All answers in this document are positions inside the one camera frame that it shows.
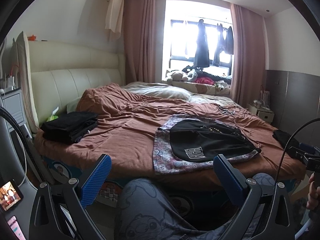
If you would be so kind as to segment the person right hand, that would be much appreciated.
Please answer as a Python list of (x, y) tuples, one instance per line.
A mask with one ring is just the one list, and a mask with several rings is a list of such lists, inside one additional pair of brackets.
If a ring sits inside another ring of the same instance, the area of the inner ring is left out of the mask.
[(319, 194), (319, 187), (315, 188), (315, 174), (313, 173), (309, 178), (308, 202), (306, 204), (308, 210), (314, 210), (319, 205)]

